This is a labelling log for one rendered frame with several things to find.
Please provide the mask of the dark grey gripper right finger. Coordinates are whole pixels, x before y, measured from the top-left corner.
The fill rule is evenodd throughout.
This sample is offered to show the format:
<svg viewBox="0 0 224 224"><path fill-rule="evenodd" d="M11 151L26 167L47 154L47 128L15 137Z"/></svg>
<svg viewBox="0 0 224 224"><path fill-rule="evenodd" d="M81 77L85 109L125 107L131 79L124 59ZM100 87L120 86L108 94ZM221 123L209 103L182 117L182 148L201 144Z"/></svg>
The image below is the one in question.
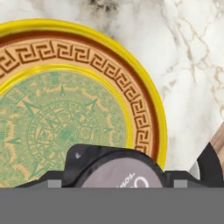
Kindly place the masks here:
<svg viewBox="0 0 224 224"><path fill-rule="evenodd" d="M201 180L196 179L187 171L166 171L166 186L170 188L207 187Z"/></svg>

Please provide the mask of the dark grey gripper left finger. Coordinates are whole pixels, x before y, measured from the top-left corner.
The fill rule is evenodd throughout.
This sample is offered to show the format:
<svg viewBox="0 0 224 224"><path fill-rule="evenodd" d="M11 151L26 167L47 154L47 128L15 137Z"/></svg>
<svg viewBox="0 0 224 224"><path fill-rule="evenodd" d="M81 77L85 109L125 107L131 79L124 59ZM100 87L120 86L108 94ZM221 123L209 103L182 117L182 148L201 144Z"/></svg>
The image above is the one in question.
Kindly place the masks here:
<svg viewBox="0 0 224 224"><path fill-rule="evenodd" d="M38 184L46 184L48 188L61 188L62 187L63 171L48 171L37 180L22 184L19 188L32 187Z"/></svg>

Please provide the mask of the gold-rimmed patterned green plate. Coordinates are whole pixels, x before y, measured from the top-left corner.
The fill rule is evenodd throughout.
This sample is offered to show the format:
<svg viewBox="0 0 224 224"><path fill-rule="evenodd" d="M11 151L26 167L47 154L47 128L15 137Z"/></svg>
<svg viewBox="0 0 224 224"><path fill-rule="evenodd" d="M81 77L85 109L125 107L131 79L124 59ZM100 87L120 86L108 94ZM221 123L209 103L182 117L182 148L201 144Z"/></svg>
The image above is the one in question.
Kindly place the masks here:
<svg viewBox="0 0 224 224"><path fill-rule="evenodd" d="M0 24L0 188L62 170L74 144L136 149L163 166L165 113L150 76L86 26Z"/></svg>

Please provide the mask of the brown wood-grain board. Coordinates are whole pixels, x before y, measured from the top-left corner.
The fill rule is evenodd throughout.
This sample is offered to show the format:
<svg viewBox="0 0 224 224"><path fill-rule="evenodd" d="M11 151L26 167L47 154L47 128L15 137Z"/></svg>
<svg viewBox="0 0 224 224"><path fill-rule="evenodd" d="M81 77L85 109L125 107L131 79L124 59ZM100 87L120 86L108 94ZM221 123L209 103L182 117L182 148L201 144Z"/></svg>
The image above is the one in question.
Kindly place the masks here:
<svg viewBox="0 0 224 224"><path fill-rule="evenodd" d="M218 130L212 137L210 143L213 146L215 152L217 153L220 161L223 162L224 161L224 122L218 128Z"/></svg>

